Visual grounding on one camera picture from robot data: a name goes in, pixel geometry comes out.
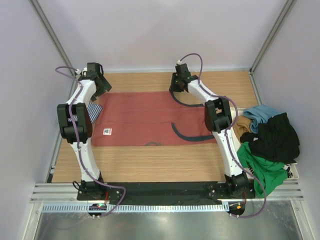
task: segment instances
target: pile of clothes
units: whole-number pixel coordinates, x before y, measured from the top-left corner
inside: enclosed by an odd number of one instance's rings
[[[291,177],[290,165],[300,154],[300,142],[286,112],[266,105],[248,108],[233,129],[241,143],[239,161],[261,181],[267,195]],[[257,181],[254,189],[257,197],[264,197]]]

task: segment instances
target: logo on cloth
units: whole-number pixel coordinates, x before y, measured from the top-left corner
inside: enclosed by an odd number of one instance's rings
[[[103,129],[103,135],[111,135],[112,128],[105,128]]]

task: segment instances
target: green cloth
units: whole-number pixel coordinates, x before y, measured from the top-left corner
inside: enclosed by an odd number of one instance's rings
[[[283,162],[268,161],[252,155],[248,142],[241,145],[237,155],[244,168],[250,166],[253,169],[254,175],[261,181],[267,195],[288,178],[286,170],[283,169],[285,165]],[[264,192],[256,180],[254,180],[254,190],[257,197],[264,197]]]

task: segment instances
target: white wall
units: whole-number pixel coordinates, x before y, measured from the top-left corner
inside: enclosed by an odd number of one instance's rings
[[[1,2],[0,32],[0,238],[16,240],[35,183],[47,175],[56,107],[71,83],[55,73],[63,61],[27,0]]]
[[[262,101],[288,112],[300,139],[299,184],[320,222],[320,1],[298,0],[258,66]]]
[[[172,71],[251,67],[285,0],[39,0],[74,66]],[[199,69],[199,60],[188,59]]]

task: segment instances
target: red cloth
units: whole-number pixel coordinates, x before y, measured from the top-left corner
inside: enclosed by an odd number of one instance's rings
[[[167,91],[108,92],[99,98],[99,104],[102,111],[93,131],[93,146],[168,146],[215,141],[205,126],[204,107],[179,104]]]

